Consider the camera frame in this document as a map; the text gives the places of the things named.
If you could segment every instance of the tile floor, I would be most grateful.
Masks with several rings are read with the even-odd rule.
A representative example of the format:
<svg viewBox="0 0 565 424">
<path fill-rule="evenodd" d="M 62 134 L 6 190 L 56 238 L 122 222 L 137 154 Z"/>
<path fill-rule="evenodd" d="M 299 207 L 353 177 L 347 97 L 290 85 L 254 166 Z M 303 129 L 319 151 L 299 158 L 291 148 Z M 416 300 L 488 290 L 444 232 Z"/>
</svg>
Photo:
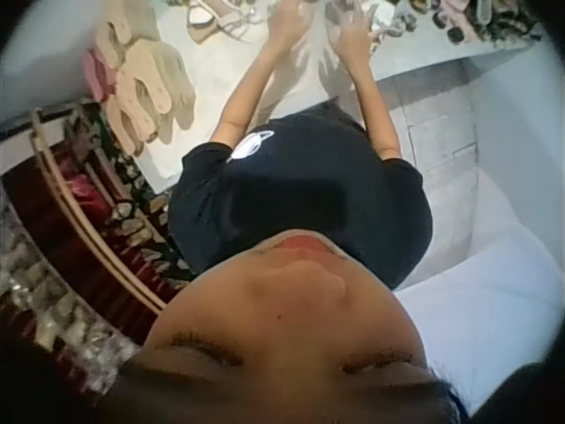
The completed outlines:
<svg viewBox="0 0 565 424">
<path fill-rule="evenodd" d="M 383 79 L 378 85 L 404 158 L 424 176 L 433 215 L 432 243 L 403 288 L 452 268 L 469 252 L 478 191 L 469 78 L 461 61 L 454 61 Z M 343 107 L 358 114 L 351 104 Z"/>
</svg>

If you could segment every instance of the lips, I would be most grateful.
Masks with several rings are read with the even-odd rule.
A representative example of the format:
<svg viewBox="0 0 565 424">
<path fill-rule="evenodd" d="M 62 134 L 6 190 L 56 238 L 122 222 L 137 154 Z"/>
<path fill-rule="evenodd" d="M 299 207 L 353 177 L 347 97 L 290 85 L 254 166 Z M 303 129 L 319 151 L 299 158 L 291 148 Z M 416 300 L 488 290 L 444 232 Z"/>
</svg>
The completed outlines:
<svg viewBox="0 0 565 424">
<path fill-rule="evenodd" d="M 299 249 L 307 250 L 310 252 L 318 252 L 324 254 L 332 254 L 333 251 L 324 242 L 318 240 L 312 236 L 290 236 L 280 243 L 277 243 L 274 247 L 279 247 L 283 249 Z"/>
</svg>

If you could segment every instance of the hand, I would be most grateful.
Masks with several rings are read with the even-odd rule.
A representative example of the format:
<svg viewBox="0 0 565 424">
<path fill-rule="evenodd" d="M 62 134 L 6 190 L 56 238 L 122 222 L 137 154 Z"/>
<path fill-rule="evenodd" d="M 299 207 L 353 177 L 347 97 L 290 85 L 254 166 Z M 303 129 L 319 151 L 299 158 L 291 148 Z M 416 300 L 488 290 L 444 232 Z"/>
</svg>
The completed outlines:
<svg viewBox="0 0 565 424">
<path fill-rule="evenodd" d="M 268 41 L 266 47 L 278 57 L 287 55 L 300 41 L 312 23 L 312 19 L 300 14 L 301 0 L 279 0 L 275 13 L 268 21 Z"/>
<path fill-rule="evenodd" d="M 335 4 L 327 3 L 326 15 L 333 15 L 339 27 L 328 28 L 328 39 L 334 52 L 350 75 L 364 70 L 369 65 L 371 44 L 374 34 L 371 23 L 376 11 L 372 6 L 367 14 L 361 10 L 358 0 L 353 0 L 353 13 L 349 18 L 345 11 Z"/>
</svg>

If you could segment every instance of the wooden shelf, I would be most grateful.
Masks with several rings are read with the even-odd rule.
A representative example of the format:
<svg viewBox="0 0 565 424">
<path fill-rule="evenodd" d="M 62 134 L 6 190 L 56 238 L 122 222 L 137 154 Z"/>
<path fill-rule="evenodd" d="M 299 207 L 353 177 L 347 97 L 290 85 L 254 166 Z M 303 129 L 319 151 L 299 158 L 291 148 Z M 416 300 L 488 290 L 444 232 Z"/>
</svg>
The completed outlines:
<svg viewBox="0 0 565 424">
<path fill-rule="evenodd" d="M 164 309 L 165 302 L 146 287 L 116 256 L 72 196 L 45 140 L 42 124 L 36 111 L 32 112 L 32 124 L 35 134 L 32 135 L 31 143 L 41 174 L 74 230 L 96 259 L 133 297 L 154 313 L 159 314 Z"/>
</svg>

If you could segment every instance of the white logo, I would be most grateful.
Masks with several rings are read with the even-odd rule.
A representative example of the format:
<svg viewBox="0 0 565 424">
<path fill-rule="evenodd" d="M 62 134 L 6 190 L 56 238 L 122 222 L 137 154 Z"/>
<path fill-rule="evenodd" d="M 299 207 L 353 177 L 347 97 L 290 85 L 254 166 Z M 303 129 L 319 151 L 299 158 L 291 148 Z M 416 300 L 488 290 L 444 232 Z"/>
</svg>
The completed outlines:
<svg viewBox="0 0 565 424">
<path fill-rule="evenodd" d="M 274 131 L 261 131 L 252 132 L 248 134 L 234 149 L 231 153 L 230 159 L 243 159 L 247 156 L 251 156 L 261 147 L 261 143 L 266 139 L 272 137 L 275 134 Z"/>
</svg>

